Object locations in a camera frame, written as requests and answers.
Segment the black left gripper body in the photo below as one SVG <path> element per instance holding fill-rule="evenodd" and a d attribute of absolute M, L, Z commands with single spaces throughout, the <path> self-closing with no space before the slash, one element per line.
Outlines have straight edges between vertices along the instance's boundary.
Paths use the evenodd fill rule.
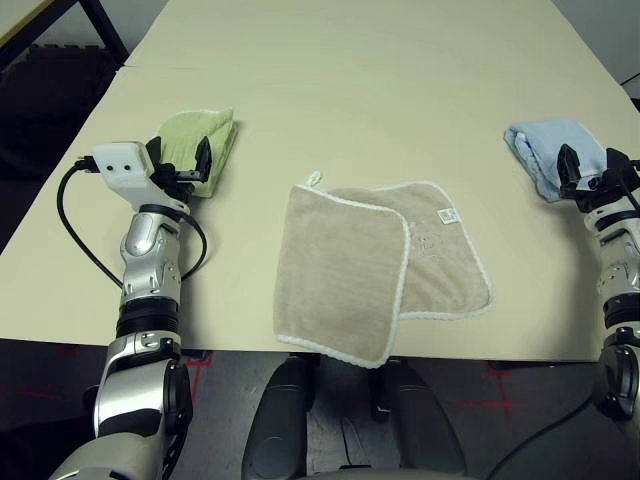
<path fill-rule="evenodd" d="M 194 183 L 200 181 L 199 170 L 179 171 L 169 163 L 161 164 L 154 172 L 154 184 L 169 196 L 192 196 Z"/>

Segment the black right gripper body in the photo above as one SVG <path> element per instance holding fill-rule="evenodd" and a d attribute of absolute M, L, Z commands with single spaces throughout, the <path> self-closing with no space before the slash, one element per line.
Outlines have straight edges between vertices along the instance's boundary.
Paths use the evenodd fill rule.
<path fill-rule="evenodd" d="M 590 213 L 623 198 L 629 202 L 629 210 L 639 211 L 639 201 L 633 196 L 633 192 L 639 188 L 636 167 L 609 168 L 601 176 L 590 180 L 595 188 L 589 190 L 578 189 L 581 180 L 579 173 L 562 173 L 560 180 L 560 197 L 575 201 L 582 213 Z"/>

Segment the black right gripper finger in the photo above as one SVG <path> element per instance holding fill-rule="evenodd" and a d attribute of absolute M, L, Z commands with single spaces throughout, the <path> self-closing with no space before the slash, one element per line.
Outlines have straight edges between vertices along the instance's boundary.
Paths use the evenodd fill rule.
<path fill-rule="evenodd" d="M 562 144 L 557 156 L 557 172 L 561 188 L 576 188 L 580 181 L 580 161 L 577 152 Z"/>
<path fill-rule="evenodd" d="M 623 152 L 614 148 L 606 149 L 606 175 L 624 175 L 631 169 L 631 160 Z"/>

